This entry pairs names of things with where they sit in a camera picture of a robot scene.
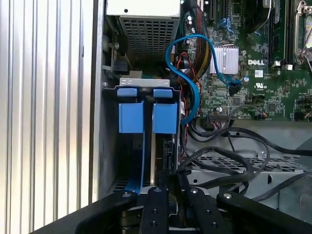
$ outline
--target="gray metal frame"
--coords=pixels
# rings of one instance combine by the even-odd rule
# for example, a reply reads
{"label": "gray metal frame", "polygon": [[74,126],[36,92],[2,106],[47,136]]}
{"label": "gray metal frame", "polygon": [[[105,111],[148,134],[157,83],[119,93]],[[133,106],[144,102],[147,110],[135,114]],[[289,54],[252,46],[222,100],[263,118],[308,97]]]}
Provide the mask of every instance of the gray metal frame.
{"label": "gray metal frame", "polygon": [[[247,121],[237,120],[235,126],[253,130],[263,137],[269,139],[275,144],[288,149],[304,149],[312,150],[312,124],[308,122],[275,122],[275,121]],[[249,158],[254,165],[259,165],[265,157],[265,148],[250,139],[234,138],[233,144],[235,149],[244,157]],[[208,145],[219,146],[231,150],[230,144],[226,137],[219,137],[217,140],[210,142]],[[191,138],[188,140],[187,149],[190,153],[207,146],[207,144],[198,143]],[[226,159],[215,153],[209,153],[201,157],[202,162],[228,167],[242,172],[243,168],[232,160]],[[302,172],[312,171],[312,158],[307,156],[292,156],[282,154],[271,149],[271,160],[268,167],[271,171],[263,171],[255,180],[250,183],[246,196],[249,198],[261,195],[272,189],[286,179],[300,174]],[[191,184],[200,184],[214,178],[224,176],[224,174],[198,169],[194,167],[192,173],[188,176]],[[219,193],[219,188],[208,190],[213,197]],[[301,197],[306,198],[305,207],[301,204]],[[311,178],[308,177],[291,187],[282,190],[272,198],[263,201],[275,209],[290,214],[292,216],[302,218],[302,213],[308,214],[307,204],[312,200]],[[306,217],[304,220],[312,222],[312,217]]]}

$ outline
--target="capacitor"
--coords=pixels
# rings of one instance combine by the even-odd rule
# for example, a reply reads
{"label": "capacitor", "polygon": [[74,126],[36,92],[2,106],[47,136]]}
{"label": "capacitor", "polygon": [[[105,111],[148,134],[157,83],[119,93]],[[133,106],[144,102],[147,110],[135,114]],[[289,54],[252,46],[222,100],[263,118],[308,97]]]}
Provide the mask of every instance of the capacitor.
{"label": "capacitor", "polygon": [[248,82],[249,81],[249,77],[248,76],[245,76],[244,78],[243,78],[243,80],[244,80],[244,82]]}
{"label": "capacitor", "polygon": [[216,108],[216,111],[222,112],[222,107],[217,107],[217,108]]}

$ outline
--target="ventilation holes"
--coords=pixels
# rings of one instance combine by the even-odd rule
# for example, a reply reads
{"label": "ventilation holes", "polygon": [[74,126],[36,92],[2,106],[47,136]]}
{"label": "ventilation holes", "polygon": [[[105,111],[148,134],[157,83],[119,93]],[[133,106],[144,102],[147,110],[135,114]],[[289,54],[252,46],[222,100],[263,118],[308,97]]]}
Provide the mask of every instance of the ventilation holes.
{"label": "ventilation holes", "polygon": [[174,40],[178,19],[152,20],[120,17],[120,22],[129,39],[135,57],[144,60],[163,60],[166,50]]}

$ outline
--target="black cable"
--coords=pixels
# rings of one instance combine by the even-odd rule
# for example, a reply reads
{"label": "black cable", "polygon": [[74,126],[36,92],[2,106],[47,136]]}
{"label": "black cable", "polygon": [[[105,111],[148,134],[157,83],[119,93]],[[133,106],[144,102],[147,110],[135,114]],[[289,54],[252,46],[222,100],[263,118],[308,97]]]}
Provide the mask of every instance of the black cable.
{"label": "black cable", "polygon": [[267,191],[266,193],[253,198],[253,200],[260,202],[260,201],[264,201],[266,199],[269,199],[270,197],[272,197],[273,195],[275,195],[276,193],[278,193],[282,189],[285,189],[286,187],[292,185],[294,182],[296,182],[296,181],[298,181],[298,180],[300,180],[306,176],[310,176],[310,175],[312,175],[312,172],[305,172],[305,173],[301,173],[299,175],[295,175],[293,177],[290,177],[289,179],[286,179],[284,182],[280,183],[279,185],[277,185],[273,189]]}
{"label": "black cable", "polygon": [[220,131],[220,130],[213,130],[213,131],[209,131],[209,132],[201,132],[201,131],[197,130],[197,128],[196,128],[196,119],[191,121],[190,130],[192,132],[194,132],[196,135],[198,135],[199,137],[211,137]]}
{"label": "black cable", "polygon": [[234,148],[233,142],[231,140],[231,134],[230,133],[228,133],[228,140],[229,140],[230,146],[232,148],[232,151],[235,152],[235,148]]}
{"label": "black cable", "polygon": [[245,129],[245,128],[238,128],[238,127],[230,127],[230,128],[226,128],[226,129],[222,129],[218,132],[216,132],[213,136],[210,136],[211,133],[210,132],[200,132],[200,137],[210,137],[207,140],[202,141],[203,143],[208,143],[211,142],[213,140],[215,140],[217,137],[219,137],[220,135],[223,134],[227,134],[228,132],[238,132],[238,133],[245,133],[247,135],[250,135],[252,137],[255,137],[257,139],[262,140],[266,145],[270,146],[271,148],[284,153],[284,154],[289,154],[289,155],[302,155],[302,156],[312,156],[312,151],[311,150],[291,150],[291,149],[285,149],[283,147],[280,147],[276,144],[274,144],[273,142],[267,140],[266,138],[264,138],[263,136],[259,135],[258,133],[255,133],[254,131]]}
{"label": "black cable", "polygon": [[[260,139],[258,139],[256,137],[253,137],[253,136],[231,136],[231,135],[228,135],[228,137],[229,137],[229,139],[231,139],[231,137],[233,137],[233,138],[247,138],[247,139],[255,140],[255,141],[260,142],[266,148],[266,151],[267,151],[266,159],[263,161],[263,163],[261,164],[259,169],[256,171],[256,173],[254,174],[253,178],[251,178],[248,181],[248,182],[250,182],[251,180],[255,179],[263,171],[263,169],[267,166],[267,164],[268,164],[268,162],[270,160],[271,151],[270,151],[268,145],[264,141],[262,141],[262,140],[260,140]],[[229,188],[229,191],[233,191],[233,190],[239,188],[241,185],[242,185],[241,183],[240,184],[236,184],[236,185],[232,186],[231,188]]]}
{"label": "black cable", "polygon": [[199,184],[196,186],[210,189],[210,188],[214,188],[214,187],[218,187],[222,185],[236,184],[236,183],[240,183],[243,181],[248,181],[253,177],[254,169],[253,169],[252,164],[247,159],[245,159],[244,157],[242,157],[241,155],[237,153],[234,153],[234,152],[231,152],[231,151],[219,148],[219,147],[212,147],[212,146],[204,147],[196,151],[189,158],[183,161],[183,163],[180,164],[180,166],[178,167],[178,171],[185,170],[185,168],[187,167],[189,163],[191,163],[192,161],[196,160],[201,155],[206,154],[208,152],[217,152],[223,156],[226,156],[232,160],[235,160],[241,163],[246,168],[246,172],[243,174],[239,174],[239,175],[230,175],[230,176],[213,179],[211,181],[208,181],[206,183]]}
{"label": "black cable", "polygon": [[[180,145],[182,148],[182,152],[185,153],[186,157],[190,157],[189,153],[186,151],[186,147],[185,147],[185,129],[181,126],[181,138],[180,138]],[[218,166],[213,166],[213,165],[207,165],[205,163],[200,162],[199,160],[194,160],[193,161],[194,164],[196,164],[198,167],[204,169],[204,170],[209,170],[209,171],[213,171],[213,172],[219,172],[219,173],[224,173],[224,174],[229,174],[229,175],[241,175],[239,172],[229,169],[229,168],[222,168],[222,167],[218,167]],[[249,182],[244,181],[242,182],[242,185],[245,187],[242,191],[241,191],[241,195],[244,195],[249,187]]]}

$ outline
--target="screw hole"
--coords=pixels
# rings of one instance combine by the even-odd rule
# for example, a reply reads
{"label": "screw hole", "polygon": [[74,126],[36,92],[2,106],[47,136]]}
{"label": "screw hole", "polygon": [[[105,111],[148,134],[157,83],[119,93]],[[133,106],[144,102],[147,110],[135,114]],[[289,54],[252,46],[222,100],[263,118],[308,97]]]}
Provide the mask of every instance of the screw hole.
{"label": "screw hole", "polygon": [[213,226],[214,228],[218,228],[218,224],[216,222],[213,222],[211,226]]}
{"label": "screw hole", "polygon": [[272,176],[271,175],[268,175],[268,184],[271,184],[272,183]]}
{"label": "screw hole", "polygon": [[153,221],[153,222],[151,222],[150,224],[151,224],[152,227],[157,227],[157,226],[158,226],[158,224],[157,224],[156,221]]}

